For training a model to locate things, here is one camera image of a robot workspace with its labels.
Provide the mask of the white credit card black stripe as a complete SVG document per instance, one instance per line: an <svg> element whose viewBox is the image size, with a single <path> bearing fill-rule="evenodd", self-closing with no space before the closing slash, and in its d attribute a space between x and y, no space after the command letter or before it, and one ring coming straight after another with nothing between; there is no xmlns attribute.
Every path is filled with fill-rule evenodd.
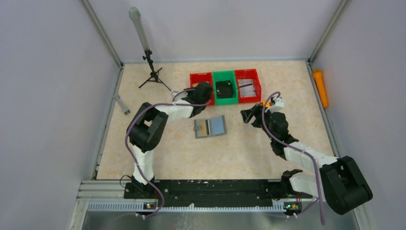
<svg viewBox="0 0 406 230"><path fill-rule="evenodd" d="M254 81L253 79L238 79L238 88L243 90L254 91Z"/></svg>

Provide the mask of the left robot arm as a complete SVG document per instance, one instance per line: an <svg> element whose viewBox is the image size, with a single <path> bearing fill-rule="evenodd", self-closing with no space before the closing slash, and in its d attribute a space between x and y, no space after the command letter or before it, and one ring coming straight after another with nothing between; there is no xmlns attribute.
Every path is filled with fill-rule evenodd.
<svg viewBox="0 0 406 230"><path fill-rule="evenodd" d="M202 81L183 91L173 91L170 103L145 102L139 107L125 136L126 147L135 161L131 180L137 189L145 191L151 187L154 149L161 141L166 124L200 114L211 102L212 93L212 85Z"/></svg>

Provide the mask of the grey card holder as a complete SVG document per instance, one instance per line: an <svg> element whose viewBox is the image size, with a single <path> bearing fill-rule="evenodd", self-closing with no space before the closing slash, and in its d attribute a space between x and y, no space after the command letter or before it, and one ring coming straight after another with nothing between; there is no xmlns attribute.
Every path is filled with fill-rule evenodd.
<svg viewBox="0 0 406 230"><path fill-rule="evenodd" d="M193 131L196 139L225 135L227 134L225 116L195 119L193 121Z"/></svg>

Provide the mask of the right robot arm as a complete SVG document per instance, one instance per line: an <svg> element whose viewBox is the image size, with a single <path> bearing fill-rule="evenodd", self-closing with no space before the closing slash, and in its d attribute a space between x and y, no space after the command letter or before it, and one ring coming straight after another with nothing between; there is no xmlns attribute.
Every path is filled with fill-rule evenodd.
<svg viewBox="0 0 406 230"><path fill-rule="evenodd" d="M372 190L352 157L337 158L307 147L289 133L285 114L271 112L261 104L240 113L244 123L267 134L277 156L314 172L297 171L287 176L288 187L294 192L320 197L340 215L372 200Z"/></svg>

